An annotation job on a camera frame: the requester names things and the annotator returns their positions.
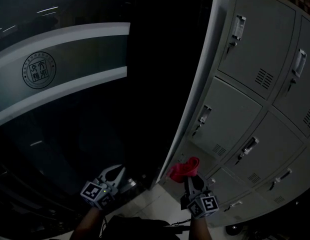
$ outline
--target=red cloth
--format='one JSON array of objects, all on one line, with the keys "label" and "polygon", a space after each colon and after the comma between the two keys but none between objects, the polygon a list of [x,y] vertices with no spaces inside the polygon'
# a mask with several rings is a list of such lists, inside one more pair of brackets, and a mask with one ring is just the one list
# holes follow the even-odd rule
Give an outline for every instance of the red cloth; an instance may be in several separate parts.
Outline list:
[{"label": "red cloth", "polygon": [[183,183],[185,178],[197,175],[200,160],[197,157],[191,157],[186,163],[177,163],[167,173],[173,181]]}]

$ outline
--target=human arm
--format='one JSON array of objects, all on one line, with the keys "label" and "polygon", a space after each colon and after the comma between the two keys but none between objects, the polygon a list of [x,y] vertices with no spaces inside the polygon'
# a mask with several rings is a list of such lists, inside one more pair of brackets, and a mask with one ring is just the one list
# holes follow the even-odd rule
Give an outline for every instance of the human arm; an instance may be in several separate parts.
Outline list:
[{"label": "human arm", "polygon": [[188,240],[212,240],[205,217],[191,218]]},{"label": "human arm", "polygon": [[104,213],[92,207],[74,230],[70,240],[91,240],[100,236]]}]

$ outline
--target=floor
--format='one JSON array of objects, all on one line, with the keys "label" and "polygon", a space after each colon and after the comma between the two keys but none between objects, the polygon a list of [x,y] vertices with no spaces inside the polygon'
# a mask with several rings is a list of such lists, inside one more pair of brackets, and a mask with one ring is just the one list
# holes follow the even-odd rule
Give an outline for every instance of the floor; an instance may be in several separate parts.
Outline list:
[{"label": "floor", "polygon": [[[159,184],[151,191],[145,191],[137,196],[134,200],[106,216],[109,221],[114,215],[124,217],[140,217],[142,219],[163,220],[172,224],[175,222],[185,221],[191,218],[188,210],[181,210],[180,204],[172,198]],[[242,236],[229,236],[224,227],[209,228],[213,240],[241,240]],[[51,237],[55,240],[69,240],[72,231]],[[181,240],[188,240],[189,232],[185,231],[178,235]]]}]

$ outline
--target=locker door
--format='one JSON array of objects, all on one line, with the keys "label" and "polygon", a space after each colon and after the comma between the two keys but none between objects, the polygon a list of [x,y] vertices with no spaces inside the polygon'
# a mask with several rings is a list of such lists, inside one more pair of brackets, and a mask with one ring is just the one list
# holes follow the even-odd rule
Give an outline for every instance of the locker door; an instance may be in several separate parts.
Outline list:
[{"label": "locker door", "polygon": [[295,11],[277,0],[236,0],[218,70],[267,99],[286,59],[294,21]]},{"label": "locker door", "polygon": [[305,136],[310,135],[310,22],[304,17],[290,72],[274,106]]},{"label": "locker door", "polygon": [[264,198],[281,206],[310,188],[310,149],[305,149],[285,170],[257,189]]},{"label": "locker door", "polygon": [[[252,140],[256,140],[255,145],[252,145]],[[226,166],[249,186],[254,186],[274,173],[301,145],[302,142],[296,135],[268,112],[252,136]],[[239,155],[247,149],[250,149],[250,152],[238,160]]]},{"label": "locker door", "polygon": [[236,220],[232,217],[228,217],[220,207],[219,211],[213,213],[211,216],[206,217],[206,222],[209,227],[214,228],[235,224]]},{"label": "locker door", "polygon": [[223,205],[249,190],[247,186],[237,182],[222,168],[209,179],[210,182],[212,182],[211,180],[215,181],[210,189],[213,191],[214,196],[216,196],[219,205]]},{"label": "locker door", "polygon": [[[217,161],[214,157],[203,152],[193,143],[186,141],[180,151],[174,155],[168,168],[177,163],[186,163],[191,157],[199,158],[198,172],[200,172],[203,176],[208,174],[217,165]],[[163,188],[178,201],[180,201],[181,196],[185,193],[184,184],[177,183],[170,178],[165,181]]]},{"label": "locker door", "polygon": [[183,183],[177,183],[174,180],[168,178],[162,184],[162,187],[173,197],[177,202],[181,201],[182,195],[185,193],[185,188]]},{"label": "locker door", "polygon": [[191,157],[197,157],[199,159],[198,171],[205,176],[208,174],[218,162],[211,155],[203,152],[200,148],[195,146],[192,142],[187,141],[180,151],[177,163],[186,163]]},{"label": "locker door", "polygon": [[199,122],[195,122],[192,132],[195,132],[195,135],[189,138],[220,161],[240,140],[258,115],[261,106],[216,77],[208,90],[204,106],[211,111],[197,132],[195,129]]},{"label": "locker door", "polygon": [[265,213],[271,208],[267,201],[262,199],[258,194],[250,193],[237,201],[231,202],[224,213],[229,217],[241,221]]}]

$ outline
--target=black wheel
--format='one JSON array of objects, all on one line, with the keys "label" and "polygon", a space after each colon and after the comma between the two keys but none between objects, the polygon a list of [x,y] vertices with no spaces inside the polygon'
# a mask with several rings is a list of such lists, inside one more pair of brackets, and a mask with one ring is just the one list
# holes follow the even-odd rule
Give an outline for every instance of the black wheel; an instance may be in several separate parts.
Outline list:
[{"label": "black wheel", "polygon": [[241,224],[236,224],[236,225],[226,226],[225,229],[226,229],[226,233],[229,234],[230,236],[236,236],[242,231],[243,226]]}]

